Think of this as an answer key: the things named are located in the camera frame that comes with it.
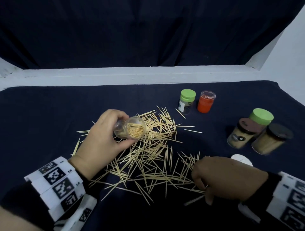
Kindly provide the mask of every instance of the orange container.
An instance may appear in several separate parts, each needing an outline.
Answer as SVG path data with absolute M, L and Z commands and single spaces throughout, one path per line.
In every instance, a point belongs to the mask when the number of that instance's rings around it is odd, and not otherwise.
M 211 106 L 216 98 L 216 94 L 212 91 L 203 91 L 201 92 L 197 110 L 201 113 L 208 113 L 211 109 Z

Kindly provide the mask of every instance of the green lid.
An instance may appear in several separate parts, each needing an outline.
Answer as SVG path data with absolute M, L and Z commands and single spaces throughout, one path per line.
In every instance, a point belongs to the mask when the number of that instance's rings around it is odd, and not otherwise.
M 249 118 L 260 125 L 267 126 L 274 119 L 274 116 L 265 109 L 255 108 Z
M 191 89 L 183 89 L 181 91 L 180 99 L 184 102 L 193 102 L 195 100 L 196 92 Z

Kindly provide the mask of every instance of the container with green lid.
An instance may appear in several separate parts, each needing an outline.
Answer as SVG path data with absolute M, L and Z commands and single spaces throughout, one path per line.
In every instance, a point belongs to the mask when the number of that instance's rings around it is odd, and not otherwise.
M 254 135 L 254 138 L 256 138 L 265 130 L 266 126 L 271 123 L 271 121 L 274 119 L 274 116 L 271 112 L 265 109 L 255 108 L 250 114 L 249 119 L 256 122 L 260 127 L 260 131 Z
M 191 106 L 195 101 L 196 92 L 191 89 L 183 89 L 180 95 L 178 110 L 182 114 L 188 114 L 191 111 Z

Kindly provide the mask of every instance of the dark curtain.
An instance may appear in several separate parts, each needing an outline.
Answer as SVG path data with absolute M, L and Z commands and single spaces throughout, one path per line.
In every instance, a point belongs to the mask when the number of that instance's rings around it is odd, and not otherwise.
M 2 0 L 0 57 L 23 69 L 241 65 L 305 0 Z

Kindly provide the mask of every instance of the dark blue tablecloth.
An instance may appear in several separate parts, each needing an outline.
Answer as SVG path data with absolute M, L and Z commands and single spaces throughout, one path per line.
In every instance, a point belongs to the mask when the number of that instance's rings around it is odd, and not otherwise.
M 194 110 L 184 119 L 175 110 L 182 89 L 193 89 L 199 99 L 202 90 L 217 94 L 208 114 Z M 204 84 L 117 85 L 88 87 L 14 87 L 0 92 L 0 197 L 11 187 L 23 182 L 23 177 L 49 161 L 63 156 L 69 158 L 78 140 L 78 130 L 88 130 L 101 113 L 109 108 L 125 111 L 130 116 L 144 113 L 156 106 L 166 107 L 176 123 L 195 126 L 192 133 L 180 128 L 177 140 L 170 143 L 174 153 L 198 153 L 230 157 L 242 154 L 262 170 L 284 171 L 305 179 L 305 107 L 270 81 L 249 81 Z M 290 128 L 295 138 L 269 156 L 251 149 L 236 150 L 228 146 L 226 137 L 241 117 L 254 108 L 264 108 L 274 115 L 274 122 Z M 108 182 L 118 179 L 111 175 Z M 101 192 L 101 198 L 107 193 Z M 85 224 L 84 230 L 226 228 L 256 229 L 230 203 L 209 207 L 198 201 L 184 207 L 183 203 L 196 198 L 194 192 L 155 186 L 149 207 L 142 196 L 115 189 L 99 203 Z

